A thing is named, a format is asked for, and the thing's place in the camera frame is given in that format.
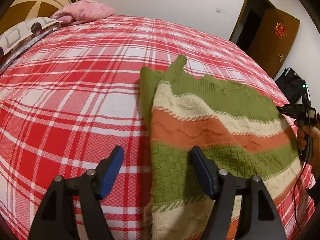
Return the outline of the dark jacket forearm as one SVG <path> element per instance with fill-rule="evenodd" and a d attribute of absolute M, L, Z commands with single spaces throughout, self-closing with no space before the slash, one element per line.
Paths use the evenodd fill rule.
<path fill-rule="evenodd" d="M 319 204 L 320 201 L 320 166 L 317 165 L 311 170 L 312 175 L 315 179 L 315 184 L 312 188 L 308 189 L 308 195 L 313 199 L 315 207 Z"/>

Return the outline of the right hand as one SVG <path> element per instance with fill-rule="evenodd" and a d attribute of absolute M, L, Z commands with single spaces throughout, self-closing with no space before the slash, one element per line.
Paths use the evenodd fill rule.
<path fill-rule="evenodd" d="M 312 154 L 309 164 L 313 168 L 319 166 L 319 113 L 317 114 L 317 124 L 315 126 L 303 125 L 301 126 L 299 121 L 295 121 L 297 130 L 297 144 L 299 150 L 304 150 L 307 146 L 312 146 Z"/>

